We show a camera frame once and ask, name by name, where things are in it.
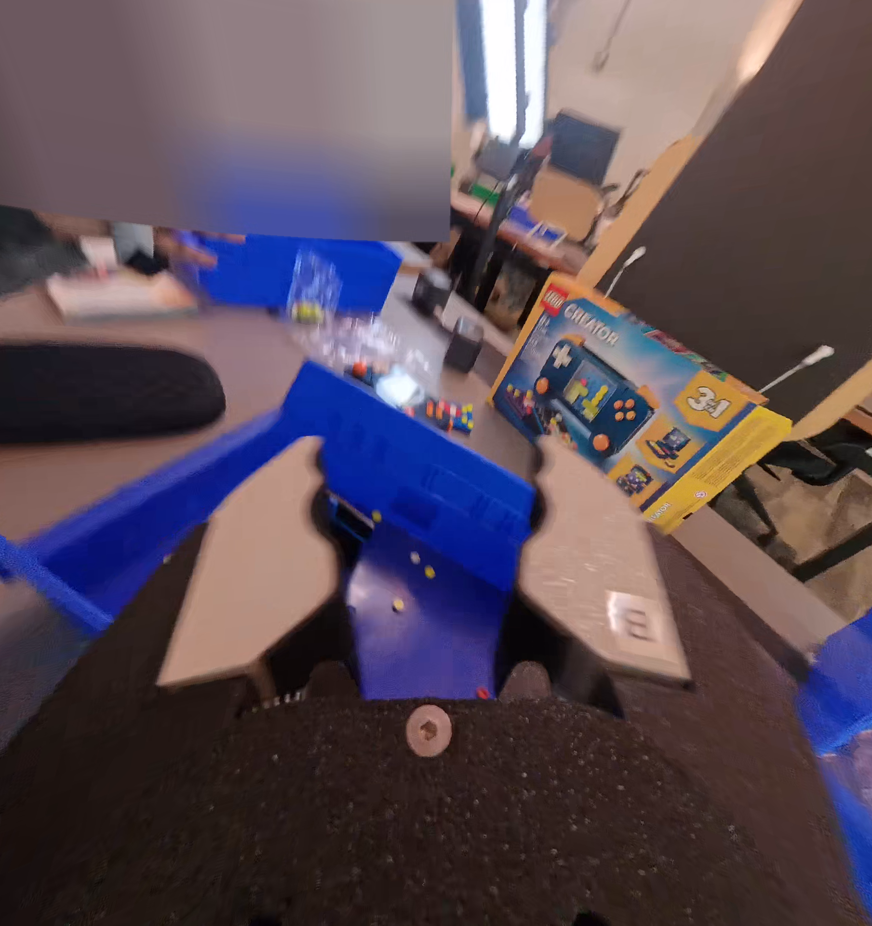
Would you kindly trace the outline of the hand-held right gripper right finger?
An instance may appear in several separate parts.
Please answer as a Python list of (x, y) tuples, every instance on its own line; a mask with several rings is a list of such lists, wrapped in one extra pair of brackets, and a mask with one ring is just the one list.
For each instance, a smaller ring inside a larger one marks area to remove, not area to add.
[(516, 591), (563, 639), (553, 684), (598, 689), (631, 677), (691, 686), (644, 518), (612, 480), (550, 436), (537, 453), (542, 517), (523, 543)]

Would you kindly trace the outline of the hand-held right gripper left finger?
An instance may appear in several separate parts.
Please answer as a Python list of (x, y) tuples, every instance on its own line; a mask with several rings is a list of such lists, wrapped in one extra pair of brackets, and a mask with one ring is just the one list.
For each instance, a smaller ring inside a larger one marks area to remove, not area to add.
[(317, 527), (323, 441), (296, 439), (241, 483), (207, 524), (156, 679), (174, 690), (243, 678), (279, 685), (269, 654), (334, 594), (337, 555)]

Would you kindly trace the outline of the large blue plastic bin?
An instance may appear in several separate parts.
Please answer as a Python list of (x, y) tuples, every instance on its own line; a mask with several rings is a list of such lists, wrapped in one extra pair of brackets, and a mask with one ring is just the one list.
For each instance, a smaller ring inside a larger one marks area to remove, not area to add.
[(383, 516), (380, 546), (407, 539), (422, 567), (431, 618), (406, 604), (404, 640), (414, 654), (385, 679), (384, 645), (359, 646), (376, 677), (372, 699), (494, 697), (502, 686), (497, 647), (535, 489), (472, 449), (386, 405), (312, 361), (279, 410), (123, 486), (22, 545), (0, 534), (0, 579), (22, 581), (88, 633), (99, 634), (139, 593), (162, 559), (214, 514), (245, 478), (296, 441), (323, 442), (326, 491), (360, 515)]

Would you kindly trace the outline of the colourful toy brick box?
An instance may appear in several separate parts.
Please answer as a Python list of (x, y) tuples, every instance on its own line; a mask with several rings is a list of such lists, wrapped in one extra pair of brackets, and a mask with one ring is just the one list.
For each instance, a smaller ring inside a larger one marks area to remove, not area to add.
[(787, 441), (792, 423), (612, 298), (551, 273), (490, 404), (524, 437), (557, 440), (669, 534)]

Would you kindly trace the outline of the black fuzzy pad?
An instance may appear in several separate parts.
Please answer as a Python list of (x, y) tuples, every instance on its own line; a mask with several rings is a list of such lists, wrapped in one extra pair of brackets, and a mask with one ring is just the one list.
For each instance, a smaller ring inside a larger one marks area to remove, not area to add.
[(225, 414), (219, 376), (196, 354), (103, 341), (0, 341), (0, 445), (187, 434)]

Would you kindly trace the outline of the black cup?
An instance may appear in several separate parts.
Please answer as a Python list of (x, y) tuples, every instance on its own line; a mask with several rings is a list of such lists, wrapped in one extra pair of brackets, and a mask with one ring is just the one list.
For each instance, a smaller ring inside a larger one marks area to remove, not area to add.
[(468, 374), (480, 356), (485, 330), (476, 320), (459, 316), (447, 328), (449, 340), (442, 366), (449, 370)]
[(410, 304), (419, 315), (434, 318), (442, 314), (452, 291), (451, 278), (442, 270), (431, 268), (418, 275)]

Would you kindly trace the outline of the clear plastic bag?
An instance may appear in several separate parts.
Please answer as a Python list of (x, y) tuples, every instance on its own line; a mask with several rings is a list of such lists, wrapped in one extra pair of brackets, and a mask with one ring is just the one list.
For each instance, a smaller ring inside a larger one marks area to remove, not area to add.
[(377, 317), (328, 313), (309, 326), (303, 348), (395, 409), (416, 409), (435, 398), (428, 359)]
[(337, 312), (341, 279), (336, 266), (314, 250), (297, 252), (291, 275), (287, 318), (322, 327)]

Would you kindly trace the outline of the blue ribbed plastic bin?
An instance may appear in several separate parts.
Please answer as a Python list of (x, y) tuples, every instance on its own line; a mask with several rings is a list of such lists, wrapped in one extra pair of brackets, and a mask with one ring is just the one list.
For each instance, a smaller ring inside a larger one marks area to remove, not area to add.
[(199, 287), (220, 304), (280, 309), (285, 307), (296, 258), (312, 252), (331, 264), (340, 280), (338, 308), (350, 314), (378, 314), (394, 284), (402, 258), (377, 241), (249, 235), (241, 244), (181, 233), (186, 245), (210, 251), (210, 269), (198, 268)]

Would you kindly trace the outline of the white-tipped stick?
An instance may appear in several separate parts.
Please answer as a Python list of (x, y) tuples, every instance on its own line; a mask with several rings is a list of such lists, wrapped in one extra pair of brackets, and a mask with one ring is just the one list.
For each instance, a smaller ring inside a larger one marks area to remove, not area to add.
[(625, 272), (632, 265), (640, 261), (646, 255), (646, 253), (647, 253), (647, 247), (643, 245), (643, 246), (640, 246), (634, 249), (631, 252), (631, 254), (622, 261), (617, 272), (615, 272), (615, 274), (613, 275), (613, 278), (611, 279), (608, 286), (604, 290), (604, 295), (606, 297), (611, 297), (613, 291), (615, 290), (615, 286), (620, 282)]
[(804, 356), (795, 366), (785, 370), (783, 373), (773, 378), (765, 385), (761, 386), (757, 392), (761, 395), (767, 394), (770, 390), (776, 388), (779, 384), (796, 375), (803, 369), (817, 365), (818, 363), (831, 357), (834, 353), (835, 349), (832, 346), (827, 344), (820, 345), (818, 348), (812, 351), (812, 353)]

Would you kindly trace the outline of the white instruction booklet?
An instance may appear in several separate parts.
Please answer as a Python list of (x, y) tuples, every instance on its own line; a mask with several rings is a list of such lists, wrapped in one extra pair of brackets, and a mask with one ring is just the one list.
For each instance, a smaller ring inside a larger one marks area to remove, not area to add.
[(47, 283), (47, 293), (67, 322), (161, 318), (197, 310), (193, 294), (168, 273), (104, 278), (55, 275)]

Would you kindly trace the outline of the long wooden desk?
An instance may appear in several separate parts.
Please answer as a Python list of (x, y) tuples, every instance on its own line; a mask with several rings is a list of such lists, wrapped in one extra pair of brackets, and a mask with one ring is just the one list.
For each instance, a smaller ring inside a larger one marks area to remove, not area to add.
[[(451, 194), (453, 222), (472, 225), (486, 232), (499, 198), (481, 198), (463, 191)], [(522, 252), (538, 255), (542, 260), (583, 262), (590, 254), (581, 243), (568, 237), (563, 229), (539, 222), (528, 207), (517, 202), (499, 225), (497, 237)]]

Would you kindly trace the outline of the black light stand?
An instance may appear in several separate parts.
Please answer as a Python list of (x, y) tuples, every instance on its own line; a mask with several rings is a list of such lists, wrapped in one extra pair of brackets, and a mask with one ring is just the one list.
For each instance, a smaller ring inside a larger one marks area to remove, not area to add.
[(507, 220), (513, 205), (522, 194), (524, 154), (520, 141), (520, 133), (514, 135), (509, 142), (490, 138), (478, 152), (475, 160), (479, 175), (487, 175), (498, 182), (498, 198), (492, 207), (487, 229), (483, 233), (469, 282), (468, 294), (465, 295), (465, 299), (479, 313), (483, 313), (487, 307), (494, 285), (488, 280), (488, 266), (497, 245), (499, 228)]

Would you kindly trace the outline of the black panel with wooden edge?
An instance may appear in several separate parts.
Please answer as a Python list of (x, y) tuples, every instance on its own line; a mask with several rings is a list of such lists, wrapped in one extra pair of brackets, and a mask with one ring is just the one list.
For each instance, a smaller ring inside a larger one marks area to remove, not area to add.
[(793, 436), (872, 396), (872, 1), (768, 2), (732, 74), (579, 273), (759, 389)]

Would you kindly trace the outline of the black monitor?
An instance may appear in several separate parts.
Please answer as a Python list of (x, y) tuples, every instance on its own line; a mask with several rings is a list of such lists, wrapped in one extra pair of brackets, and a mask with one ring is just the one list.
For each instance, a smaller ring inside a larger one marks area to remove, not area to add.
[(550, 167), (588, 184), (603, 186), (621, 130), (588, 122), (567, 110), (555, 115), (550, 130)]

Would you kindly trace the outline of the bright studio light panel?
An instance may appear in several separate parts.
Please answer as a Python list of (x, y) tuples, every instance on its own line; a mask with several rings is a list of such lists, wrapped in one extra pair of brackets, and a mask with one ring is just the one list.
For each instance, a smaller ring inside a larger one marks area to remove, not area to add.
[(544, 132), (546, 1), (480, 1), (486, 124), (500, 142), (531, 148)]

